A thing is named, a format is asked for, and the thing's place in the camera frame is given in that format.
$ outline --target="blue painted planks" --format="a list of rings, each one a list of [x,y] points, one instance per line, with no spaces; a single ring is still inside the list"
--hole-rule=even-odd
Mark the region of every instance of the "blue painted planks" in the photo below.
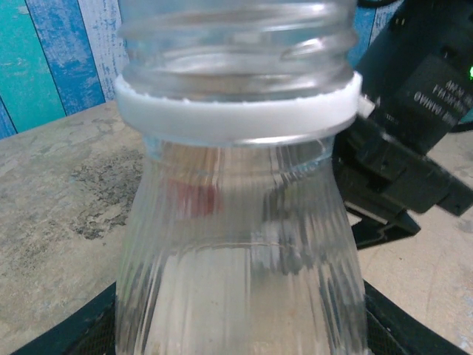
[[[77,0],[27,0],[66,114],[104,97]]]
[[[468,114],[465,117],[463,117],[463,120],[461,120],[461,122],[463,124],[465,124],[466,122],[473,122],[473,109],[470,112],[468,112]]]
[[[358,44],[348,53],[348,61],[355,66],[364,52],[370,45],[370,36],[372,24],[375,19],[375,10],[373,9],[356,9],[355,20],[353,26],[358,33]]]
[[[394,4],[380,7],[376,10],[375,19],[372,26],[370,43],[372,43],[379,33],[383,30],[387,22],[392,18],[395,11],[402,4],[402,1],[397,1]]]
[[[0,1],[0,96],[19,132],[64,117],[24,0]]]
[[[78,0],[106,101],[115,98],[113,82],[128,63],[117,0]]]
[[[15,127],[3,105],[3,100],[0,98],[0,139],[10,137],[14,134],[16,134]]]

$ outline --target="white wood plank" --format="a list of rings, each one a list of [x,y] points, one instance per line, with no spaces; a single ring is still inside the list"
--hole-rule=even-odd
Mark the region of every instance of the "white wood plank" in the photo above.
[[[376,10],[375,21],[371,30],[370,44],[378,37],[379,33],[383,30],[384,26],[392,18],[395,11],[402,4],[402,1],[397,1],[389,6],[380,7]]]
[[[113,81],[128,63],[124,42],[117,37],[121,25],[118,0],[78,0],[95,66],[106,101],[115,97]]]

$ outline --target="black mesh base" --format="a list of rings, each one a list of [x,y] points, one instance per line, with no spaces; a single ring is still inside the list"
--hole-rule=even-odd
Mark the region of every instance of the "black mesh base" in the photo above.
[[[365,283],[368,345],[375,355],[464,355]],[[115,284],[14,355],[115,355]]]

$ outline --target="black plastic device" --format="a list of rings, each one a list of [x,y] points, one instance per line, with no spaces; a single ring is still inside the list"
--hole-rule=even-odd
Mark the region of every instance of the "black plastic device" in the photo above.
[[[473,1],[405,0],[356,69],[375,109],[337,135],[333,161],[358,247],[418,233],[409,210],[461,216],[473,190],[426,153],[473,108]]]

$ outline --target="clear plastic bottle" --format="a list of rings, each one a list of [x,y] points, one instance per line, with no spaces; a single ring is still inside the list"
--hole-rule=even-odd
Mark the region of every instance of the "clear plastic bottle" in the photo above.
[[[355,115],[355,1],[122,0],[116,82],[146,164],[117,281],[118,355],[367,352],[331,166]]]

